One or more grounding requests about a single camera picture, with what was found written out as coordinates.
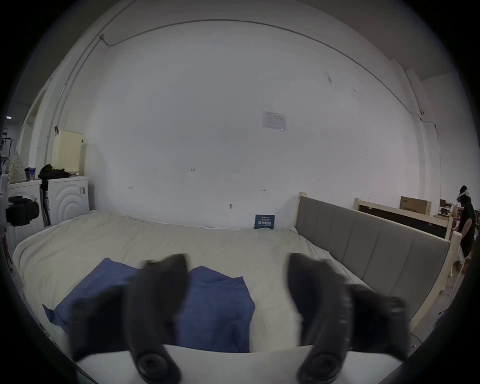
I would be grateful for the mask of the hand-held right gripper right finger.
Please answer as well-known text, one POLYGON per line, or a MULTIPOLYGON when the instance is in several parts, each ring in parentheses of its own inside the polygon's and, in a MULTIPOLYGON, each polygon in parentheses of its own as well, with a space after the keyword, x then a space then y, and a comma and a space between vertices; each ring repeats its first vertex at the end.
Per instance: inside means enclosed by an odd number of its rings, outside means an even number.
POLYGON ((332 383, 349 351, 408 358, 404 300, 349 284, 327 261, 301 253, 288 255, 287 285, 302 318, 300 345, 312 346, 297 370, 298 383, 332 383))

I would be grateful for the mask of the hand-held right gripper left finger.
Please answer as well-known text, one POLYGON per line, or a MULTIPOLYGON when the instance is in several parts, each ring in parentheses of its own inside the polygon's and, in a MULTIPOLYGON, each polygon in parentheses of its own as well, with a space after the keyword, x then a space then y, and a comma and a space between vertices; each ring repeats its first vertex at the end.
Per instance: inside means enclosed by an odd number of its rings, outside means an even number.
POLYGON ((165 349, 189 286, 186 256, 148 261, 127 285, 108 287, 71 306, 69 349, 74 362, 129 351, 146 383, 179 383, 181 370, 165 349))

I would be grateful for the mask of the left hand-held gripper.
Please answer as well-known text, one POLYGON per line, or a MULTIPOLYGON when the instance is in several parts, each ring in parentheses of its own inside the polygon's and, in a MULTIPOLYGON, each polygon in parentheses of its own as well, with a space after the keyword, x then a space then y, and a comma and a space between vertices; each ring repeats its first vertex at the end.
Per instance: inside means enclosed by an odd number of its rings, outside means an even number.
POLYGON ((1 176, 0 186, 0 226, 19 227, 28 225, 39 216, 39 204, 24 197, 8 198, 8 177, 1 176))

